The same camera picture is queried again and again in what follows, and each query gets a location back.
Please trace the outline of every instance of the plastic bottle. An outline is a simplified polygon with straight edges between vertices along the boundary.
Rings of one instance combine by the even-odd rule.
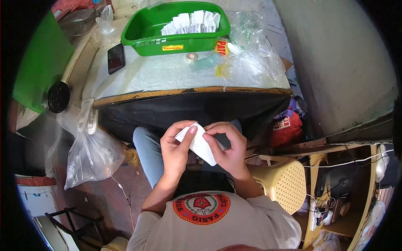
[[[106,0],[93,0],[95,5],[96,16],[100,16],[103,8],[106,7]]]

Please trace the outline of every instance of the white t-shirt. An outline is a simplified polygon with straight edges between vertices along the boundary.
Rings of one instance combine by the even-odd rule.
[[[232,245],[293,249],[301,237],[299,223],[265,195],[245,200],[205,191],[167,202],[163,217],[141,213],[127,251],[216,251]]]

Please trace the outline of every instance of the knee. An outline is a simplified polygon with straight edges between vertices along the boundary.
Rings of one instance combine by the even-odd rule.
[[[134,145],[136,144],[136,142],[139,142],[141,139],[143,139],[146,136],[147,132],[148,132],[148,130],[143,127],[135,128],[134,133],[133,133]]]

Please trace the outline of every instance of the red circular emblem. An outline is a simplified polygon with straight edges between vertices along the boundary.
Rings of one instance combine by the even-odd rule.
[[[198,225],[218,222],[229,207],[230,199],[225,194],[190,194],[173,202],[173,210],[177,216]]]

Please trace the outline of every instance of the power strip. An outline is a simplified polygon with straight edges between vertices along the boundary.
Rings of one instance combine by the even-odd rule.
[[[317,219],[316,219],[316,202],[314,200],[310,203],[310,230],[314,231],[317,227]]]

